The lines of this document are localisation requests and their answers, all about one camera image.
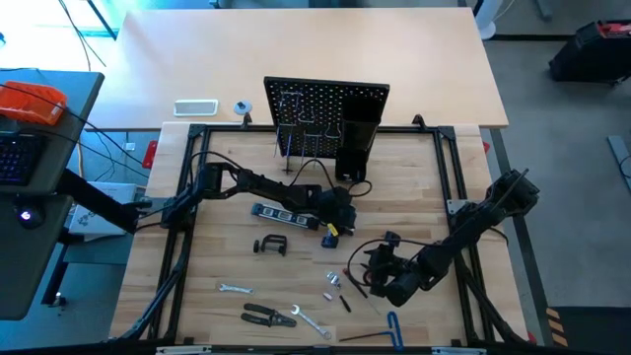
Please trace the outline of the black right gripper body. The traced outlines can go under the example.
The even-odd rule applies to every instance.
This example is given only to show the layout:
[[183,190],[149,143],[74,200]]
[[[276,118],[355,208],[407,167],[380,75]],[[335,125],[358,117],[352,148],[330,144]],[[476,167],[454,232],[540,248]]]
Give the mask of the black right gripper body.
[[425,289],[429,277],[416,261],[394,254],[394,246],[381,244],[367,251],[367,284],[372,295],[403,306],[418,289]]

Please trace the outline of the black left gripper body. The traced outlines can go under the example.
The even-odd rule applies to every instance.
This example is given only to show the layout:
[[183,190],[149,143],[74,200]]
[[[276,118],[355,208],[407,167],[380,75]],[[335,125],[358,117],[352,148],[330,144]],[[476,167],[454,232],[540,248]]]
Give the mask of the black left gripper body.
[[353,235],[357,214],[351,202],[351,194],[342,186],[325,190],[317,198],[316,217],[324,225],[331,224],[339,235]]

